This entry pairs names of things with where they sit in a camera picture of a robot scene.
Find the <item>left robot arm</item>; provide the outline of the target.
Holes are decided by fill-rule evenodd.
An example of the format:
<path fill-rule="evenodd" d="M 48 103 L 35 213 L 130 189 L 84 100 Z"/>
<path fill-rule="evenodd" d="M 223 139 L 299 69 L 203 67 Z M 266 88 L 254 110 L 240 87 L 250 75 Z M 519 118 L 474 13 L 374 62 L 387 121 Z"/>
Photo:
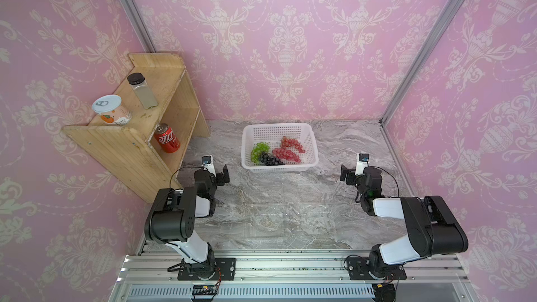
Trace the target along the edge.
<path fill-rule="evenodd" d="M 193 186 L 183 190 L 169 187 L 157 192 L 145 221 L 145 238 L 170 247 L 182 257 L 180 263 L 166 269 L 169 273 L 176 272 L 179 280 L 221 278 L 214 250 L 195 231 L 195 220 L 214 215 L 216 190 L 229 182 L 227 166 L 219 173 L 201 168 L 194 172 Z"/>

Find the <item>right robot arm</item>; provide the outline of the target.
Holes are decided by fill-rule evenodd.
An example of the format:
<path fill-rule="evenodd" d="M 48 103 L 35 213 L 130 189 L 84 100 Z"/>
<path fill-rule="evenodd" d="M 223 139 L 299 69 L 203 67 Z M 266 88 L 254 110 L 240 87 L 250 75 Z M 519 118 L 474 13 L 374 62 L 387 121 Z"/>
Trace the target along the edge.
<path fill-rule="evenodd" d="M 340 181 L 357 189 L 355 201 L 367 215 L 405 223 L 404 236 L 372 247 L 368 271 L 373 277 L 391 278 L 409 262 L 468 250 L 467 235 L 442 197 L 385 197 L 382 170 L 373 166 L 358 175 L 342 165 Z"/>

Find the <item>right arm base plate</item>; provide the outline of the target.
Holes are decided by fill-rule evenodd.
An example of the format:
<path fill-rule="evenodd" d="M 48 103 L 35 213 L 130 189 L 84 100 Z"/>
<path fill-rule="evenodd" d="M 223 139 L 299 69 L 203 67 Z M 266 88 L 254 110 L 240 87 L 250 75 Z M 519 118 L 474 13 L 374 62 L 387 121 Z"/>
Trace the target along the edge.
<path fill-rule="evenodd" d="M 387 265 L 379 259 L 369 260 L 351 254 L 343 260 L 343 267 L 351 280 L 406 280 L 402 265 Z"/>

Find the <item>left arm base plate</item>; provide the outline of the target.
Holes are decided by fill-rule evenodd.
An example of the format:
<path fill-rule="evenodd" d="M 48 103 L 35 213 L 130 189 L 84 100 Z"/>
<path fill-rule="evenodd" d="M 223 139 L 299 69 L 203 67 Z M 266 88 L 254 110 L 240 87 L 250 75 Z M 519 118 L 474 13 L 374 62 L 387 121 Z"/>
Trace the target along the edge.
<path fill-rule="evenodd" d="M 179 281 L 233 281 L 235 269 L 236 258 L 215 258 L 209 259 L 206 263 L 194 264 L 181 261 L 177 279 Z"/>

